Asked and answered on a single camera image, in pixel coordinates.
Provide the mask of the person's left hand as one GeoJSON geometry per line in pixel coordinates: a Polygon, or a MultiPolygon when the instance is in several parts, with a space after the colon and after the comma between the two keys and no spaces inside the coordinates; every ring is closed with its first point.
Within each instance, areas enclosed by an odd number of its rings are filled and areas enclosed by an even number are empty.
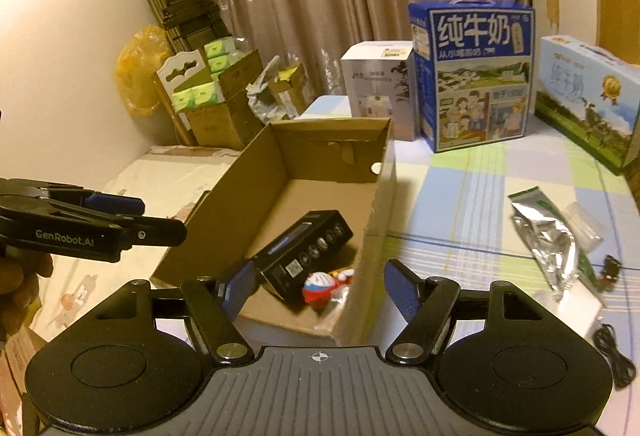
{"type": "Polygon", "coordinates": [[[39,278],[53,271],[48,253],[6,247],[1,253],[1,342],[24,325],[38,301],[39,278]]]}

